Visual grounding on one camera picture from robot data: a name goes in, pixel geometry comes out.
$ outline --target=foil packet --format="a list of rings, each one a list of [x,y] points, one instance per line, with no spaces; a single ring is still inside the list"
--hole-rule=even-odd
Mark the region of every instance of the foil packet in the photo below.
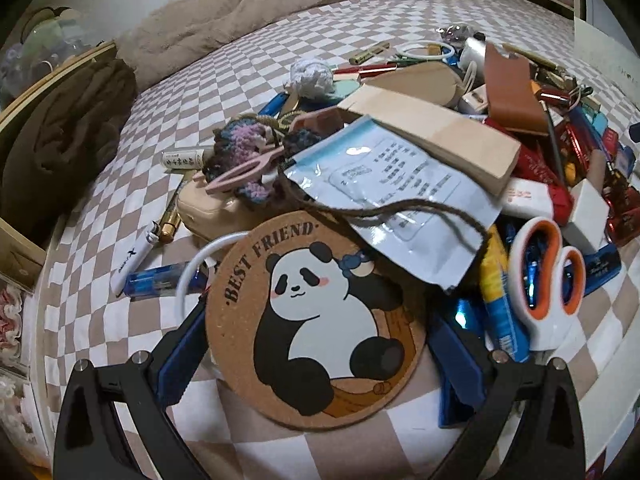
[[[309,196],[333,208],[372,208],[410,198],[468,212],[488,228],[500,203],[466,174],[363,116],[294,157],[285,172]],[[427,283],[448,290],[465,275],[481,236],[452,214],[403,211],[348,219],[373,248]]]

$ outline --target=metal screw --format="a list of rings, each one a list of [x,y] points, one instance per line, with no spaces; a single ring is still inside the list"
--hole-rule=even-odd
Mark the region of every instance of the metal screw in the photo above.
[[[509,355],[504,350],[494,350],[491,352],[491,358],[499,365],[509,362]]]
[[[553,359],[551,359],[551,364],[556,370],[564,370],[566,368],[564,359],[561,359],[559,357],[554,357]]]
[[[143,362],[149,359],[149,355],[150,355],[149,352],[147,352],[146,350],[138,350],[137,352],[135,352],[135,354],[131,356],[131,360],[135,364],[141,365]]]
[[[74,365],[74,369],[77,372],[82,372],[83,370],[86,370],[88,366],[89,366],[89,359],[78,359],[78,361],[76,361],[76,364]]]

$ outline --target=crocheted item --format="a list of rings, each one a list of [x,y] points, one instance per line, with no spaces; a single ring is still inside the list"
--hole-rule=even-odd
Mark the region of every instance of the crocheted item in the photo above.
[[[273,118],[250,115],[233,119],[224,128],[215,130],[214,155],[205,161],[202,170],[207,182],[260,155],[274,124],[277,125],[277,121]],[[284,158],[292,157],[320,140],[318,134],[305,129],[289,134],[282,141]],[[264,186],[261,178],[238,187],[234,193],[252,205],[265,205],[283,196],[281,190]]]

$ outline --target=white lighter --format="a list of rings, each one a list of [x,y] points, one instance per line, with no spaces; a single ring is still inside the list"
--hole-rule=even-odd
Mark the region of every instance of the white lighter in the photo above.
[[[111,290],[116,296],[119,296],[124,289],[127,276],[138,268],[142,260],[151,252],[158,243],[158,234],[160,226],[156,222],[151,222],[143,233],[136,238],[136,243],[132,250],[127,252],[127,257],[114,275],[111,277]]]

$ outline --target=panda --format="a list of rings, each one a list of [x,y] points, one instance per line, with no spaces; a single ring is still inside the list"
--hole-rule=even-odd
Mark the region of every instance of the panda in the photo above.
[[[254,367],[279,399],[311,416],[334,399],[331,380],[385,381],[398,372],[402,343],[380,336],[371,310],[400,307],[399,285],[342,270],[322,242],[271,253],[266,269],[270,294],[255,334]]]

